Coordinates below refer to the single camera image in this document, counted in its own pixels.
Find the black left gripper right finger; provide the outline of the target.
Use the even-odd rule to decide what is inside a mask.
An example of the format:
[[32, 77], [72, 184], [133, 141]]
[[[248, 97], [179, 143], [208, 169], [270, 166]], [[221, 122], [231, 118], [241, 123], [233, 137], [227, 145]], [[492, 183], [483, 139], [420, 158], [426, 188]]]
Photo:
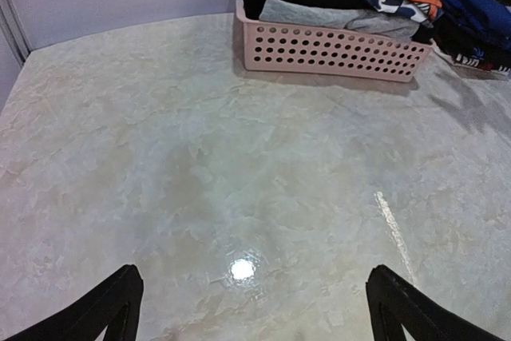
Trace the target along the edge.
[[375, 340], [481, 340], [499, 338], [436, 304], [397, 273], [381, 264], [366, 282]]

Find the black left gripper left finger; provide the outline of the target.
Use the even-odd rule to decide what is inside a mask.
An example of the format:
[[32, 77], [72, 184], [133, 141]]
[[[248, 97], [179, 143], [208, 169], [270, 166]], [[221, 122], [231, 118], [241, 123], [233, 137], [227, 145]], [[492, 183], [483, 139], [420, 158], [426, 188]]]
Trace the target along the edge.
[[10, 340], [134, 340], [144, 282], [126, 264], [58, 313], [9, 337]]

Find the navy blue Mickey t-shirt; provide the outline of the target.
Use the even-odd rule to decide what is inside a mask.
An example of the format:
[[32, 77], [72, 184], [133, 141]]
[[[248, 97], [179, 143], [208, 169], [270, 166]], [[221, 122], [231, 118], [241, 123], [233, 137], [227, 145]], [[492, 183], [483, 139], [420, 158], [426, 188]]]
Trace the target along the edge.
[[495, 0], [442, 0], [456, 26], [481, 40], [510, 51], [510, 11]]

